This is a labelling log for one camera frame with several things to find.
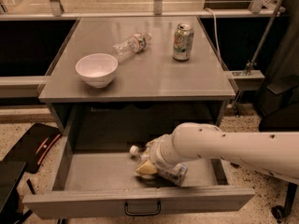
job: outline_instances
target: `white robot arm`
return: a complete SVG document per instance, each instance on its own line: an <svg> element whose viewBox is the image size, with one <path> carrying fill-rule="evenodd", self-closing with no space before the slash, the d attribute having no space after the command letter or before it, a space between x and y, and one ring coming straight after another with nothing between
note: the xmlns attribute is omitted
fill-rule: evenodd
<svg viewBox="0 0 299 224"><path fill-rule="evenodd" d="M158 175L170 174L167 179L177 185L187 171L179 164L203 158L223 159L299 184L299 133L226 133L214 125L183 123L147 147L148 164Z"/></svg>

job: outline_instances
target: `terrazzo floor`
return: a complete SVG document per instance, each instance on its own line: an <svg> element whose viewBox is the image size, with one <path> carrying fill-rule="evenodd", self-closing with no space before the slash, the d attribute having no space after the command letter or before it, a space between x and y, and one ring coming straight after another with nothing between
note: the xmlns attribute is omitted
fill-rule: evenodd
<svg viewBox="0 0 299 224"><path fill-rule="evenodd" d="M235 116L234 110L228 108L221 123L221 129L226 132L258 132L260 117L255 112L251 104L238 105L239 117ZM55 126L51 120L48 110L30 109L25 112L17 110L0 110L0 160L10 151L13 145L35 122ZM46 159L43 161L39 171L35 175L25 173L18 186L21 199L24 195L31 195L26 185L26 180L31 179L36 193L45 193L50 190L47 185L52 178L51 166L55 161L58 152L59 142L50 150ZM287 183L268 175L262 175L256 171L248 170L243 167L229 165L231 178L237 187L253 188L255 196L238 212L226 213L203 213L203 214L184 214L184 215L160 215L155 217L101 217L70 219L67 223L102 223L102 224L135 224L135 223L206 223L206 224L255 224L255 223L299 223L298 195L295 197L291 215L283 220L275 220L270 212L271 207L283 205ZM21 205L21 210L25 212L26 207ZM32 214L25 224L33 223L57 223L57 220L41 220Z"/></svg>

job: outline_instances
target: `gray countertop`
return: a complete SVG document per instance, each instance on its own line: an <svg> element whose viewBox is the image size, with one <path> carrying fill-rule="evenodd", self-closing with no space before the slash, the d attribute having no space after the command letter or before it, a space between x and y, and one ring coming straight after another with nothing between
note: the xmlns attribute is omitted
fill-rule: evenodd
<svg viewBox="0 0 299 224"><path fill-rule="evenodd" d="M193 25L191 58L173 59L177 25ZM92 53L113 54L113 45L136 32L150 32L146 49L119 63L105 88L85 84L76 73L78 60ZM46 103L111 101L228 100L235 92L196 17L82 18L39 99Z"/></svg>

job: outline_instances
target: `black panel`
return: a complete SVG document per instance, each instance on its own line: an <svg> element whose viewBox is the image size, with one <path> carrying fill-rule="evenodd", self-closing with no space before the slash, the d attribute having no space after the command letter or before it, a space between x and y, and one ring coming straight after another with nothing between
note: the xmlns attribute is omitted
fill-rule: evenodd
<svg viewBox="0 0 299 224"><path fill-rule="evenodd" d="M215 43L214 20L201 19L213 45ZM252 60L255 50L263 36L269 18L218 18L218 39L221 57L229 70L243 70L248 60ZM257 58L256 69L263 73L271 63L278 45L288 27L289 17L274 20Z"/></svg>
<svg viewBox="0 0 299 224"><path fill-rule="evenodd" d="M0 106L9 105L43 105L40 103L37 97L25 97L25 98L1 98Z"/></svg>
<svg viewBox="0 0 299 224"><path fill-rule="evenodd" d="M0 77L43 76L75 21L1 21Z"/></svg>

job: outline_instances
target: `aluminum can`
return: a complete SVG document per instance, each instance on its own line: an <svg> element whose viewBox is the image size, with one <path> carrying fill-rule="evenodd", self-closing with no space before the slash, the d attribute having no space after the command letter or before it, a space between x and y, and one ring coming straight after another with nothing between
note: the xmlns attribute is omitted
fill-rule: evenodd
<svg viewBox="0 0 299 224"><path fill-rule="evenodd" d="M194 30L188 23L180 23L175 31L174 53L176 60L185 61L190 58Z"/></svg>

